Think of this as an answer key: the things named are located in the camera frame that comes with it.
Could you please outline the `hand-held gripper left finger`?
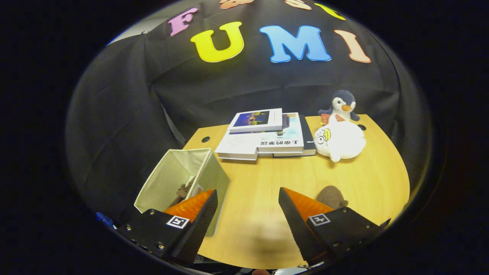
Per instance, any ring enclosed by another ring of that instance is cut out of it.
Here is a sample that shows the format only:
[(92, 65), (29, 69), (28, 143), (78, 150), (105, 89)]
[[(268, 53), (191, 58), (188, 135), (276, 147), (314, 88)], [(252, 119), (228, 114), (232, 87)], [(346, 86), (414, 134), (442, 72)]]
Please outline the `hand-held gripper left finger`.
[(191, 266), (218, 208), (218, 192), (209, 189), (164, 210), (148, 209), (117, 232), (147, 254)]

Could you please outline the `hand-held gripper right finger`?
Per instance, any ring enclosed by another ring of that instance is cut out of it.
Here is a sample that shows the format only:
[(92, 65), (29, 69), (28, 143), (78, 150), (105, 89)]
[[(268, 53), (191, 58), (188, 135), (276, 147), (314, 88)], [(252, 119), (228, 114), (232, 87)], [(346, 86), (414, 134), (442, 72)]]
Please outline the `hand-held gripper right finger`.
[(300, 254), (308, 265), (331, 264), (372, 242), (384, 232), (349, 207), (333, 209), (281, 187), (279, 205)]

